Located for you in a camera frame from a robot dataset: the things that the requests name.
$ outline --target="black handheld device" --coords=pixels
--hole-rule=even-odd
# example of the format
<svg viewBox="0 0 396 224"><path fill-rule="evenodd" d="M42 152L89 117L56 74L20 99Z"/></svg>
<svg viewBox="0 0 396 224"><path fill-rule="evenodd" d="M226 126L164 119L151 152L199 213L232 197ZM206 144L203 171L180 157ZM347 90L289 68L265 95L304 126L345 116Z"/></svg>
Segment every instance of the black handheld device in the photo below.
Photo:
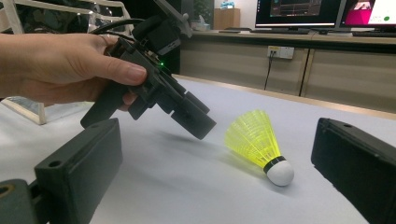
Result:
<svg viewBox="0 0 396 224"><path fill-rule="evenodd" d="M132 30L134 39L120 37L109 52L112 57L145 67L147 80L140 86L110 83L81 120L81 125L85 128L109 119L123 104L122 95L131 91L138 95L129 109L134 119L139 119L148 108L158 105L167 114L173 112L172 119L198 139L203 139L216 125L207 115L209 108L178 84L158 59L158 55L164 55L180 45L179 33L191 36L188 16L178 14L166 1L155 2L168 18L163 20L154 16L139 23Z"/></svg>

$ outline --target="desk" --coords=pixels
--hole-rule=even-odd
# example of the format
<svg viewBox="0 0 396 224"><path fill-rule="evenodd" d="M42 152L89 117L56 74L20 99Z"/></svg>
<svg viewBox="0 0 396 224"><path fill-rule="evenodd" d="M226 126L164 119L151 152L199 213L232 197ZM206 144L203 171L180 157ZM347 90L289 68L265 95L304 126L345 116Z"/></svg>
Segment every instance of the desk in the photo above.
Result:
<svg viewBox="0 0 396 224"><path fill-rule="evenodd" d="M295 47L292 60L274 58L270 69L268 46ZM181 45L180 71L256 89L268 80L268 91L396 113L395 54L396 38L195 32Z"/></svg>
<svg viewBox="0 0 396 224"><path fill-rule="evenodd" d="M396 146L395 115L178 79L211 108L218 125L200 141L158 106L139 120L116 112L124 161L92 223L366 223L310 162L317 122L339 119ZM294 167L295 178L285 188L223 144L229 124L256 108L269 114L280 149ZM79 120L88 106L72 109L67 116L67 109L57 111L59 119L49 114L49 123L37 126L0 105L0 179L33 181L33 167L82 131Z"/></svg>

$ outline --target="hand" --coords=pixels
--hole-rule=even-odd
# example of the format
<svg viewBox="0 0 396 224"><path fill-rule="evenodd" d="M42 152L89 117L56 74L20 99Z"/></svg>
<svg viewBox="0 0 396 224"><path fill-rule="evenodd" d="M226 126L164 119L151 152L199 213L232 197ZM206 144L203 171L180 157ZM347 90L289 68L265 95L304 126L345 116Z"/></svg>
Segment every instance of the hand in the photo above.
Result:
<svg viewBox="0 0 396 224"><path fill-rule="evenodd" d="M108 81L139 85L145 68L105 56L116 38L99 35L0 35L0 98L40 103L95 101ZM126 109L134 100L125 94Z"/></svg>

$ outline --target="white shuttlecock base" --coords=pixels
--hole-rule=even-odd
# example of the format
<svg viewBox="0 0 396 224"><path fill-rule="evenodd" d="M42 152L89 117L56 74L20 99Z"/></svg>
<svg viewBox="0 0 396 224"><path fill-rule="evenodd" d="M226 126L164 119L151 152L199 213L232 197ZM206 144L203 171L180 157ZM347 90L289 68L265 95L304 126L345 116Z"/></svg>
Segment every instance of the white shuttlecock base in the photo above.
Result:
<svg viewBox="0 0 396 224"><path fill-rule="evenodd" d="M294 170L288 161L279 161L266 173L268 178L278 186L287 186L294 178Z"/></svg>

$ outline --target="wooden cabinet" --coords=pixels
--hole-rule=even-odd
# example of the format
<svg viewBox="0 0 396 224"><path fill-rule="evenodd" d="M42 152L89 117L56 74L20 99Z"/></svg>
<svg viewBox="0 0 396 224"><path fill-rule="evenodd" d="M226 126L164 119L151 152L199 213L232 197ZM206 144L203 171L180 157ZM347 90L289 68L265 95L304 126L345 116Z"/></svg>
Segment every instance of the wooden cabinet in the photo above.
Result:
<svg viewBox="0 0 396 224"><path fill-rule="evenodd" d="M239 27L241 24L240 8L215 8L214 30L224 30L227 27Z"/></svg>

